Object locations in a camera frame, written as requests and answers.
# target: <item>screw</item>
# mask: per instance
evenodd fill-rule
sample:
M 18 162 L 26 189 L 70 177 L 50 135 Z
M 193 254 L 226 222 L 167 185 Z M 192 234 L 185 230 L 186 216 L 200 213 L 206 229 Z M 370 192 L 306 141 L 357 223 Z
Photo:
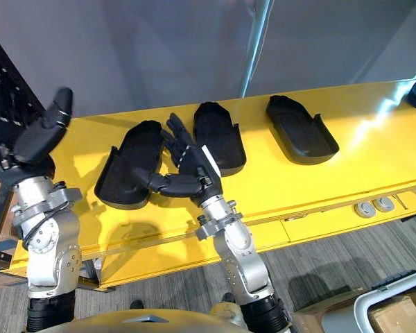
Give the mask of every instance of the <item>screw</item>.
M 54 184 L 54 189 L 65 189 L 66 187 L 67 185 L 63 180 Z
M 207 224 L 207 217 L 205 215 L 199 215 L 197 216 L 197 220 L 199 221 L 200 225 Z

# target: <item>round connector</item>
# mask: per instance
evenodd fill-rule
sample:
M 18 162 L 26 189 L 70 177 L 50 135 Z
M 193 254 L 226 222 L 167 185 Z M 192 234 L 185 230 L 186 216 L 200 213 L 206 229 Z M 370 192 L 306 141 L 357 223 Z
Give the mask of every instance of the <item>round connector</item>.
M 376 215 L 376 210 L 374 206 L 368 201 L 364 203 L 355 204 L 354 211 L 356 212 L 356 214 L 358 214 L 360 217 L 363 217 L 364 219 L 369 219 L 370 217 Z
M 386 196 L 373 200 L 373 205 L 378 211 L 383 213 L 391 212 L 395 208 L 395 204 Z

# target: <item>metal bracket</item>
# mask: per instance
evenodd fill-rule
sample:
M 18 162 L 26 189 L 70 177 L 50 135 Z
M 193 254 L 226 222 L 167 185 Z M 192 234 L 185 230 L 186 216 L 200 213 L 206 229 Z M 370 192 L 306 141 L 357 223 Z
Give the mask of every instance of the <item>metal bracket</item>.
M 79 201 L 82 198 L 82 194 L 79 189 L 58 189 L 49 194 L 49 198 L 38 205 L 34 205 L 28 208 L 24 212 L 20 212 L 19 207 L 13 207 L 15 212 L 15 218 L 12 222 L 16 227 L 21 225 L 24 221 L 29 220 L 31 217 L 40 213 L 50 212 L 65 203 L 73 203 Z
M 242 219 L 242 213 L 229 214 L 221 220 L 209 220 L 203 219 L 199 216 L 199 222 L 201 222 L 200 228 L 196 230 L 196 236 L 199 241 L 206 239 L 210 236 L 214 236 L 218 231 L 225 229 L 225 227 L 237 220 Z

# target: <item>yellow tabletop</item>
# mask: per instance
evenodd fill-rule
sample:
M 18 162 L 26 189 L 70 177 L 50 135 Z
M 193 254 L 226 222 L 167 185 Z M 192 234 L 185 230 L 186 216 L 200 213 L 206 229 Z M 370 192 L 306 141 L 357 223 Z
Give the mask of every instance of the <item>yellow tabletop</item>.
M 317 165 L 294 164 L 281 151 L 266 115 L 271 95 L 219 102 L 239 123 L 247 155 L 242 171 L 223 178 L 225 198 L 236 200 L 244 221 L 255 225 L 416 188 L 416 109 L 401 100 L 413 83 L 404 80 L 284 93 L 310 114 L 320 113 L 339 144 L 335 156 Z M 116 210 L 97 199 L 94 185 L 111 146 L 120 146 L 129 129 L 147 119 L 165 126 L 174 112 L 192 131 L 197 107 L 73 119 L 53 159 L 55 180 L 80 188 L 84 196 L 74 211 L 80 219 L 79 244 L 85 259 L 193 236 L 200 210 L 189 199 L 153 194 L 140 210 Z M 167 154 L 161 172 L 177 172 Z

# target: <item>yellow table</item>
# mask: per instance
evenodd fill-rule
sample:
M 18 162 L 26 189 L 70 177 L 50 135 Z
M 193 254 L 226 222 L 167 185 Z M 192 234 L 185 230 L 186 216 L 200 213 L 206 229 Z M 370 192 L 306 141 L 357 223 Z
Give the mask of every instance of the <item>yellow table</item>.
M 416 109 L 401 102 L 413 83 L 405 80 L 285 93 L 311 114 L 320 113 L 340 147 L 329 161 L 309 166 L 293 164 L 281 151 L 265 113 L 270 95 L 220 102 L 233 122 L 239 123 L 247 155 L 242 171 L 223 178 L 224 195 L 237 201 L 244 221 L 252 225 L 259 250 L 416 214 L 416 191 L 412 191 L 416 189 Z M 164 126 L 174 112 L 192 130 L 197 107 L 74 119 L 54 150 L 55 179 L 79 187 L 84 195 L 74 208 L 80 218 L 84 259 L 108 255 L 103 286 L 218 260 L 211 241 L 197 242 L 193 235 L 200 211 L 188 199 L 153 194 L 144 208 L 123 211 L 104 205 L 94 195 L 111 146 L 119 146 L 131 127 L 147 119 Z M 168 155 L 161 172 L 176 172 Z M 371 219 L 362 219 L 352 210 L 354 203 L 401 192 L 406 192 L 400 199 L 407 209 L 393 199 L 393 212 L 378 212 Z M 306 214 L 303 219 L 286 221 Z M 151 256 L 158 252 L 166 253 L 164 259 L 157 256 L 150 264 Z M 17 247 L 8 272 L 24 274 L 26 260 L 26 253 Z M 121 269 L 120 263 L 131 271 Z

